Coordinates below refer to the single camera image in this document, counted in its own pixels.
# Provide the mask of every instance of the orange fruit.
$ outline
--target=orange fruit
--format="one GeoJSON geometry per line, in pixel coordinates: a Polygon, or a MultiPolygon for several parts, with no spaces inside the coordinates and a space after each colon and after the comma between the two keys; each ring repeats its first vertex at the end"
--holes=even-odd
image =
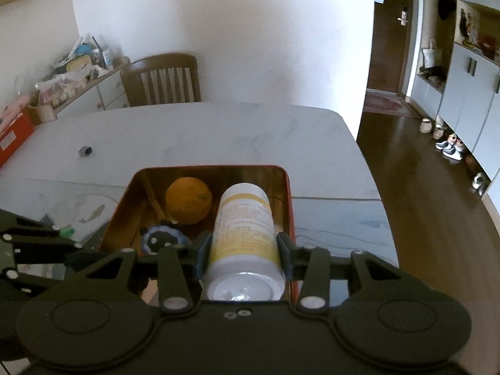
{"type": "Polygon", "coordinates": [[[196,224],[210,212],[212,193],[194,177],[181,177],[170,185],[166,194],[167,213],[179,224],[196,224]]]}

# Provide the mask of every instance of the red cardboard box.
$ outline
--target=red cardboard box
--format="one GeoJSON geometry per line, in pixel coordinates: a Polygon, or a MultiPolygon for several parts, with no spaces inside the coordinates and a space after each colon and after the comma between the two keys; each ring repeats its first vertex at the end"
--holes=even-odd
{"type": "Polygon", "coordinates": [[[20,113],[0,136],[0,167],[33,133],[34,127],[29,117],[20,113]]]}

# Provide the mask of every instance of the chair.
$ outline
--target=chair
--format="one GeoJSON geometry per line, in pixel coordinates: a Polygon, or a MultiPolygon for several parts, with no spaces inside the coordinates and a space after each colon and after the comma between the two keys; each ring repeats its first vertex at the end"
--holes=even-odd
{"type": "Polygon", "coordinates": [[[201,102],[196,58],[185,53],[150,56],[122,70],[131,107],[201,102]]]}

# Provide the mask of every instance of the dark brown floor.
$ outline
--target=dark brown floor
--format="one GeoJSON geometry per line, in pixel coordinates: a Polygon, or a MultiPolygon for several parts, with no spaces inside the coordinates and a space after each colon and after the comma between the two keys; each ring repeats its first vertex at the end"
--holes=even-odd
{"type": "Polygon", "coordinates": [[[464,163],[451,164],[413,118],[363,113],[358,144],[387,211],[399,264],[472,316],[460,362],[500,369],[500,238],[464,163]]]}

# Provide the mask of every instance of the rug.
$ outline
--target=rug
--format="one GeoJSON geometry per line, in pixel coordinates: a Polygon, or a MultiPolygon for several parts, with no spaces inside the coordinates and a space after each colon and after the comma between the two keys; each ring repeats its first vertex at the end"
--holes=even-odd
{"type": "Polygon", "coordinates": [[[363,111],[368,113],[395,115],[396,117],[421,118],[401,97],[390,93],[367,91],[363,111]]]}

